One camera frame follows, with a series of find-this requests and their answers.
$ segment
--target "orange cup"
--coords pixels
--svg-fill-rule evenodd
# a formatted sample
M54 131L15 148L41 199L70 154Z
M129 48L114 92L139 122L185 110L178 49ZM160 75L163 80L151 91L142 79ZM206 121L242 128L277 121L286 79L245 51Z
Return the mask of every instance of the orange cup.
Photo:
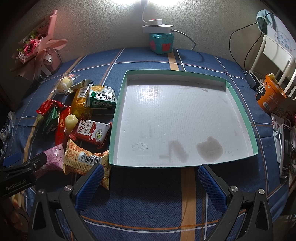
M279 84L266 75L263 86L256 95L260 107L269 114L286 98L287 96Z

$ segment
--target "yellow snack package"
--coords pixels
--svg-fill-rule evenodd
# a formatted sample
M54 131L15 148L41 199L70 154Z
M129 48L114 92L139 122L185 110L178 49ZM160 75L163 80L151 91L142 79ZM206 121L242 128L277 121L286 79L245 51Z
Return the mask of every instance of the yellow snack package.
M93 154L76 145L71 139L68 140L63 162L63 170L66 175L70 172L85 175L95 163L103 165L104 177L101 185L109 190L109 175L111 170L111 166L109 165L109 150L105 151L103 154Z
M89 94L89 86L82 87L74 96L71 105L71 114L75 115L77 119L80 119L81 115L84 114L87 117L90 117L90 107L86 106L86 99Z

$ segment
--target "blue gripper pad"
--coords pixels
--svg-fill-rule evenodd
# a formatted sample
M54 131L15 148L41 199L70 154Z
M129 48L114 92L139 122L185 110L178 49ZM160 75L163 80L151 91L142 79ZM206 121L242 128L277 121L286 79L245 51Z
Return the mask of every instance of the blue gripper pad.
M198 178L205 191L209 195L216 210L224 213L227 209L226 196L203 166L198 168Z
M101 184L103 176L104 168L99 164L76 195L75 209L78 212L85 210L89 206L92 197Z
M8 157L5 157L3 160L3 166L10 167L14 163L18 162L22 158L19 152L15 152Z

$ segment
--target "pink snack package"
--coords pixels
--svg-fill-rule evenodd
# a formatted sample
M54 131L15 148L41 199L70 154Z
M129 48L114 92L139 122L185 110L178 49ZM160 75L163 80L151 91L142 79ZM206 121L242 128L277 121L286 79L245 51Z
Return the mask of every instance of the pink snack package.
M42 177L48 171L63 171L63 160L65 155L63 144L50 148L44 151L44 153L47 156L47 162L35 172L36 178Z

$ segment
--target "textured white wall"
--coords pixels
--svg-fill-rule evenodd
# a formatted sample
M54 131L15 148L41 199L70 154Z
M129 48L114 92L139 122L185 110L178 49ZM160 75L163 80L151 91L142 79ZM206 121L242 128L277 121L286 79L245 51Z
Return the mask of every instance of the textured white wall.
M260 0L172 0L177 3L170 6L155 3L161 1L149 3L144 19L162 18L164 23L190 35L197 43L196 51L227 59L231 59L231 32L254 23L257 12L266 8ZM7 34L0 51L2 61L5 60L1 65L1 85L14 105L18 105L30 83L10 73L14 63L11 55L18 48L17 42L53 9L59 10L54 38L69 41L60 51L63 62L104 50L149 45L148 34L142 33L139 0L41 0ZM233 35L231 49L240 64L259 34L254 25ZM190 40L174 35L174 47L192 47ZM18 84L17 90L12 81Z

